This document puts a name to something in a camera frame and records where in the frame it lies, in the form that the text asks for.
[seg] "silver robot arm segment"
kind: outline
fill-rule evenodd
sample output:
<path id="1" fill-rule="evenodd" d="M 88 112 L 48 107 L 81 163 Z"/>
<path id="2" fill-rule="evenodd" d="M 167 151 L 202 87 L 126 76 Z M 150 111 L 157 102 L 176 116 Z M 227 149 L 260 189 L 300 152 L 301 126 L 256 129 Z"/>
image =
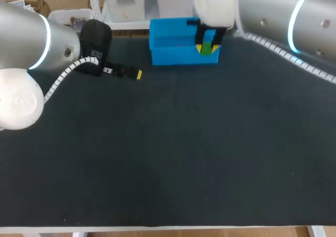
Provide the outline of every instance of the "silver robot arm segment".
<path id="1" fill-rule="evenodd" d="M 213 27 L 252 33 L 336 64 L 336 0 L 194 0 L 201 20 Z"/>

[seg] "black table surface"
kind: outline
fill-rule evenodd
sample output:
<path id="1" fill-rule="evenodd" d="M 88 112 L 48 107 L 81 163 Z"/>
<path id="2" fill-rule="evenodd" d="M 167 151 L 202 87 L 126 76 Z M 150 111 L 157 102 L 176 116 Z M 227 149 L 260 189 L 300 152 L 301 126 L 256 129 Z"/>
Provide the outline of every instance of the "black table surface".
<path id="1" fill-rule="evenodd" d="M 110 55 L 142 80 L 74 72 L 0 133 L 0 226 L 336 224 L 335 85 L 233 38 L 216 66 L 152 67 L 142 39 Z"/>

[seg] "blue plastic bin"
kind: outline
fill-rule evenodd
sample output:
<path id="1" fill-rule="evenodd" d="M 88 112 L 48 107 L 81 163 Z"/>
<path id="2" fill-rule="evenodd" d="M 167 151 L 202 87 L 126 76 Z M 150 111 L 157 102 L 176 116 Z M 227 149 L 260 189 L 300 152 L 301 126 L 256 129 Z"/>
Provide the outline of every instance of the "blue plastic bin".
<path id="1" fill-rule="evenodd" d="M 211 55 L 201 55 L 195 45 L 197 26 L 187 26 L 196 18 L 153 19 L 150 25 L 149 47 L 153 65 L 217 64 L 220 48 Z M 205 33 L 204 41 L 211 42 L 214 30 Z"/>

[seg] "green block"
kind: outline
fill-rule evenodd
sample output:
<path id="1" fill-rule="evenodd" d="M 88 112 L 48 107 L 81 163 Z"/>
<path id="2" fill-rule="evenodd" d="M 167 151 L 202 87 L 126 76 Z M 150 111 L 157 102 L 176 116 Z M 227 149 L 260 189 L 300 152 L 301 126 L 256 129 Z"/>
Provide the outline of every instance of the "green block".
<path id="1" fill-rule="evenodd" d="M 212 54 L 212 46 L 211 42 L 204 42 L 202 49 L 201 49 L 201 55 L 211 55 Z"/>

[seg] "blue led ring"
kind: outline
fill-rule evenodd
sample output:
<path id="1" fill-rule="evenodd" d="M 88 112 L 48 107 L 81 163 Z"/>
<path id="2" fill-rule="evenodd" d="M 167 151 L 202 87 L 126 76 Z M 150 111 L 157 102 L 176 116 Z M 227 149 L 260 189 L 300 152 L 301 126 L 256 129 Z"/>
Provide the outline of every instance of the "blue led ring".
<path id="1" fill-rule="evenodd" d="M 46 41 L 46 47 L 44 48 L 44 51 L 42 53 L 42 56 L 40 57 L 40 59 L 36 62 L 36 64 L 34 64 L 33 66 L 31 66 L 29 68 L 29 70 L 31 69 L 35 69 L 37 66 L 39 66 L 43 60 L 46 58 L 47 56 L 47 53 L 49 51 L 49 48 L 50 48 L 50 42 L 51 42 L 51 31 L 50 31 L 50 26 L 49 26 L 49 23 L 47 21 L 47 19 L 45 19 L 45 17 L 43 15 L 39 15 L 42 17 L 45 25 L 46 25 L 46 29 L 47 29 L 47 41 Z"/>
<path id="2" fill-rule="evenodd" d="M 294 41 L 293 41 L 294 24 L 295 24 L 296 17 L 298 16 L 298 13 L 300 11 L 300 8 L 302 7 L 304 2 L 305 2 L 305 0 L 299 0 L 297 2 L 296 6 L 293 10 L 292 16 L 290 18 L 289 25 L 288 25 L 288 44 L 289 44 L 289 47 L 291 48 L 291 50 L 294 51 L 295 53 L 300 53 L 300 51 L 298 49 L 296 49 L 296 47 L 294 45 Z"/>

